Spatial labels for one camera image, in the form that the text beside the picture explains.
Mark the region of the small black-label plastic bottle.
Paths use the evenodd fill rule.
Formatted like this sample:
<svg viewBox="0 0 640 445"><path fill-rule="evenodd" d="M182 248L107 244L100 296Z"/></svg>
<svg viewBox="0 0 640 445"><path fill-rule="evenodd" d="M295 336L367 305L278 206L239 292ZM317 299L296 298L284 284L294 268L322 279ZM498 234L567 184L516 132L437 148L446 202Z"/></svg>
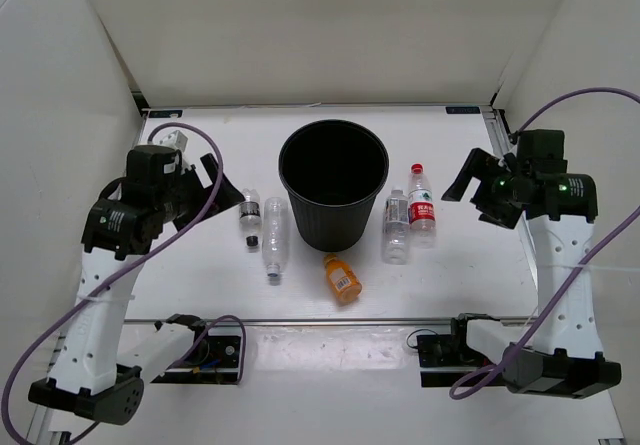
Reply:
<svg viewBox="0 0 640 445"><path fill-rule="evenodd" d="M259 235L262 226L260 197L255 189L242 190L244 201L239 205L239 223L248 248L259 246Z"/></svg>

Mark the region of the red-label water bottle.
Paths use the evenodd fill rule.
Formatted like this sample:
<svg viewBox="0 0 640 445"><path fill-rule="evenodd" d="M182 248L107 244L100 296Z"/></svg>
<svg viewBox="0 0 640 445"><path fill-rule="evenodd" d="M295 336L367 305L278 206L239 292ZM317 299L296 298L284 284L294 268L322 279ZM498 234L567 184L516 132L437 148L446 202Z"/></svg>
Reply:
<svg viewBox="0 0 640 445"><path fill-rule="evenodd" d="M410 231L415 245L433 248L437 237L434 199L432 187L420 163L411 166L408 199Z"/></svg>

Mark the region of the clear white-label plastic bottle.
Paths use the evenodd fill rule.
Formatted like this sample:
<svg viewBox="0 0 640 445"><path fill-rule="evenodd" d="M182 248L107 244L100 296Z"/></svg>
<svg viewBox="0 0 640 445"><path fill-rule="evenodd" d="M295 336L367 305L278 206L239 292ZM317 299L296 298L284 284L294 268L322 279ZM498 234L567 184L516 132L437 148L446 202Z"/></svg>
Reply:
<svg viewBox="0 0 640 445"><path fill-rule="evenodd" d="M385 263L404 265L409 255L408 197L394 186L385 200L382 256Z"/></svg>

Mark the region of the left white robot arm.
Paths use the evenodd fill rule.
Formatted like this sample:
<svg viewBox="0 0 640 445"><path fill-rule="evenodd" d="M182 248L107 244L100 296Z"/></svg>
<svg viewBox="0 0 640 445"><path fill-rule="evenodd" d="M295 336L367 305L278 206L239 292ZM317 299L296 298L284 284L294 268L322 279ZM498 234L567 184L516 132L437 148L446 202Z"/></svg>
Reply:
<svg viewBox="0 0 640 445"><path fill-rule="evenodd" d="M60 355L46 378L29 390L31 402L96 423L124 425L139 408L146 384L175 365L196 367L208 357L205 322L174 314L132 351L118 346L143 260L167 224L190 223L238 205L240 192L212 154L200 162L211 180L202 185L177 146L139 145L125 174L100 192L84 226L82 273Z"/></svg>

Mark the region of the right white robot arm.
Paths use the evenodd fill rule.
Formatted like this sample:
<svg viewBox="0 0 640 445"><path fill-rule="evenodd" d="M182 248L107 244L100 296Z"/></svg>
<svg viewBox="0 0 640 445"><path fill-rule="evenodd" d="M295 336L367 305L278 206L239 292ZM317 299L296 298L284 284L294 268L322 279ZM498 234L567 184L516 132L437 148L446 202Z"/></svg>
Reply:
<svg viewBox="0 0 640 445"><path fill-rule="evenodd" d="M470 365L488 363L458 379L454 400L501 380L512 393L584 399L617 386L619 363L604 356L593 307L588 262L617 235L592 242L598 216L597 188L587 174L571 173L561 131L520 135L514 151L498 158L474 148L442 198L462 200L472 180L471 202L483 222L512 229L527 223L537 268L537 317L521 333L492 317L462 315L449 352Z"/></svg>

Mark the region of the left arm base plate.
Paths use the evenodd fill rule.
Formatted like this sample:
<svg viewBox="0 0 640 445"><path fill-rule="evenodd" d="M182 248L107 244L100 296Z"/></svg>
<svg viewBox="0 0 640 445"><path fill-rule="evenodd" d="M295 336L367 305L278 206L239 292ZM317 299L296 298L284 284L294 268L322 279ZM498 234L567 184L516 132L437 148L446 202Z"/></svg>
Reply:
<svg viewBox="0 0 640 445"><path fill-rule="evenodd" d="M194 334L195 349L177 366L170 367L152 380L158 384L239 385L245 368L247 331L234 315L206 321L195 315L174 314L164 324L186 326Z"/></svg>

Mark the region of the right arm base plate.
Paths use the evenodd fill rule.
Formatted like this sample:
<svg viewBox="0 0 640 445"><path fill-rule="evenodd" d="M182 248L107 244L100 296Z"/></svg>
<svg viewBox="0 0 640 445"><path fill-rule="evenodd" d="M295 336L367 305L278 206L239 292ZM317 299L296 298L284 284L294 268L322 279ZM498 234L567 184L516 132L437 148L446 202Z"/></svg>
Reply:
<svg viewBox="0 0 640 445"><path fill-rule="evenodd" d="M419 328L406 337L406 346L418 354L422 388L451 387L465 374L492 362L466 343L467 325L473 320L498 322L486 314L460 314L447 331Z"/></svg>

